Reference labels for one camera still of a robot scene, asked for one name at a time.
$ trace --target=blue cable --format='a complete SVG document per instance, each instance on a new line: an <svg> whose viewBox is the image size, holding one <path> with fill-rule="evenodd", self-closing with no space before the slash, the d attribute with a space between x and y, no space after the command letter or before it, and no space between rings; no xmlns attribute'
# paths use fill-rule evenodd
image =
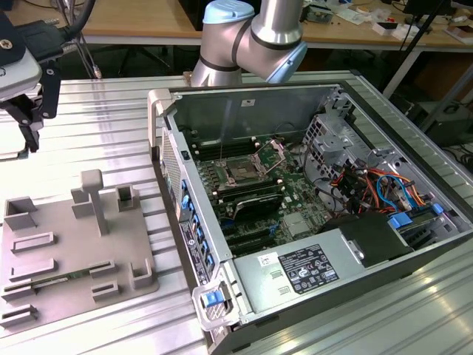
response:
<svg viewBox="0 0 473 355"><path fill-rule="evenodd" d="M418 204L415 202L415 200L412 197L409 196L409 193L407 192L406 187L402 183L401 179L399 177L393 176L393 175L380 176L380 178L378 179L378 182L376 183L376 191L379 195L379 198L381 198L385 203L388 203L390 206L394 207L396 212L398 211L398 208L396 207L396 205L392 201L389 201L386 198L384 198L384 196L383 196L383 193L381 191L381 180L383 178L392 178L394 181L396 181L401 186L402 191L403 191L404 195L406 196L406 199L410 203L410 205L412 207L418 207Z"/></svg>

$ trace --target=motherboard chip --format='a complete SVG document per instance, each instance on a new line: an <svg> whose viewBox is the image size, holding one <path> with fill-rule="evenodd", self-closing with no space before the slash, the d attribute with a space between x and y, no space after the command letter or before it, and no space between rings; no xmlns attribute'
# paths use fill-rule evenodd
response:
<svg viewBox="0 0 473 355"><path fill-rule="evenodd" d="M235 181L258 178L258 171L250 161L227 161L228 176Z"/></svg>
<svg viewBox="0 0 473 355"><path fill-rule="evenodd" d="M299 212L287 214L283 220L292 237L310 231L309 225Z"/></svg>

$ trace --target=blue latch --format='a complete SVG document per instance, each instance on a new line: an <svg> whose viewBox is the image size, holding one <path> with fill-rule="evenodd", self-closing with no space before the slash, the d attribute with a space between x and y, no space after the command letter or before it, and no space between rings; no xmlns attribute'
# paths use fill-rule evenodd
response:
<svg viewBox="0 0 473 355"><path fill-rule="evenodd" d="M401 212L391 216L389 223L392 227L399 229L400 227L404 227L412 223L412 220L409 218L406 212Z"/></svg>
<svg viewBox="0 0 473 355"><path fill-rule="evenodd" d="M214 258L211 255L207 255L207 264L210 269L214 267Z"/></svg>
<svg viewBox="0 0 473 355"><path fill-rule="evenodd" d="M200 243L200 242L202 242L203 238L204 238L204 232L199 227L199 228L197 228L197 241Z"/></svg>
<svg viewBox="0 0 473 355"><path fill-rule="evenodd" d="M225 298L223 297L223 293L221 291L214 291L204 294L202 299L204 301L204 307L206 308L225 302Z"/></svg>
<svg viewBox="0 0 473 355"><path fill-rule="evenodd" d="M207 251L208 251L208 244L207 242L204 240L203 243L202 243L202 250L203 250L203 254L207 254Z"/></svg>
<svg viewBox="0 0 473 355"><path fill-rule="evenodd" d="M434 210L434 212L436 214L442 214L443 213L443 207L441 205L439 205L438 203L434 203L432 205L432 209Z"/></svg>
<svg viewBox="0 0 473 355"><path fill-rule="evenodd" d="M187 209L189 207L190 200L191 199L190 199L189 195L186 195L186 196L183 197L183 200L180 203L180 205L183 207L183 209Z"/></svg>

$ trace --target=black clamp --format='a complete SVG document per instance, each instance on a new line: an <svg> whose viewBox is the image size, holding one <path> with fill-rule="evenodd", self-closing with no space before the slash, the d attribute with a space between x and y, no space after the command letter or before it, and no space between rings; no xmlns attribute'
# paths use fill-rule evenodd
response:
<svg viewBox="0 0 473 355"><path fill-rule="evenodd" d="M39 132L43 119L54 118L58 110L61 74L55 61L41 65L43 74L38 96L28 98L25 94L0 102L0 109L7 111L18 122L25 139L25 149L32 153L39 149Z"/></svg>

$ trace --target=warning label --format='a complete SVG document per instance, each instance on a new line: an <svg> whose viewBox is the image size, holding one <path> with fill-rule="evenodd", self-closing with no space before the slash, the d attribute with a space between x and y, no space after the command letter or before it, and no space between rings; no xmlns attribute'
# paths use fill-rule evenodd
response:
<svg viewBox="0 0 473 355"><path fill-rule="evenodd" d="M298 294L338 280L336 271L319 244L281 255L279 262Z"/></svg>

